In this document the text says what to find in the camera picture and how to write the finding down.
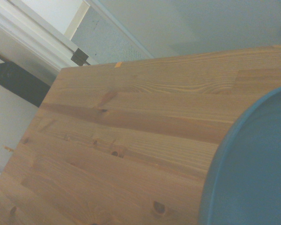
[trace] wooden table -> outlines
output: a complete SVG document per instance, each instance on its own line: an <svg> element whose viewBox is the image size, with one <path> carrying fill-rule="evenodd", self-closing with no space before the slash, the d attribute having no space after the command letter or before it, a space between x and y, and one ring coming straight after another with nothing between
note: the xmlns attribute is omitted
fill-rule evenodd
<svg viewBox="0 0 281 225"><path fill-rule="evenodd" d="M188 225L281 45L63 69L0 176L0 225Z"/></svg>

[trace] blue plastic tub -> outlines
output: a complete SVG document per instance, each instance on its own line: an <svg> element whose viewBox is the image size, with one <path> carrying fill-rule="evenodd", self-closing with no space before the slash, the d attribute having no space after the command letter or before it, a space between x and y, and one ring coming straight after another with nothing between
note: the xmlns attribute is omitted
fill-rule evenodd
<svg viewBox="0 0 281 225"><path fill-rule="evenodd" d="M200 225L281 225L281 87L234 123L209 168Z"/></svg>

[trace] black bracket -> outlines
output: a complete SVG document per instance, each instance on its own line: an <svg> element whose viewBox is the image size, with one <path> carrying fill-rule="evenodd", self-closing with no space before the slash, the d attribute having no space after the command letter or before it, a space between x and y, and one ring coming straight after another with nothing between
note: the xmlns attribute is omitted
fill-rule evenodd
<svg viewBox="0 0 281 225"><path fill-rule="evenodd" d="M85 54L80 48L78 48L71 57L71 60L81 67L84 64L90 65L88 62L86 62L88 57L89 56L87 54Z"/></svg>

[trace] gray carpet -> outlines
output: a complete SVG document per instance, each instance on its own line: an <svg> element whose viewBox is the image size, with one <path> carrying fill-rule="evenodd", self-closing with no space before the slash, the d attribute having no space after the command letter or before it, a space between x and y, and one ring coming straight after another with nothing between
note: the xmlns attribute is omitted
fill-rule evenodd
<svg viewBox="0 0 281 225"><path fill-rule="evenodd" d="M80 23L72 41L100 64L145 59L91 7Z"/></svg>

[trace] blue container rim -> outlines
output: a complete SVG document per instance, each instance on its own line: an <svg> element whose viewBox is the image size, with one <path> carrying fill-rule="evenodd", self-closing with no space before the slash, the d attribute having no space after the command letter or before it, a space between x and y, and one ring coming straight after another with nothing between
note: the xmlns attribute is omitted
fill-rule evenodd
<svg viewBox="0 0 281 225"><path fill-rule="evenodd" d="M274 89L273 91L267 93L259 100L257 100L245 112L243 112L243 114L236 120L236 122L231 126L231 128L225 135L224 139L222 140L221 144L214 154L214 158L211 162L205 179L200 203L199 225L211 224L214 204L214 190L218 181L218 176L221 171L223 162L225 161L226 156L229 153L230 147L233 144L240 129L261 104L266 102L270 97L280 92L281 87Z"/></svg>

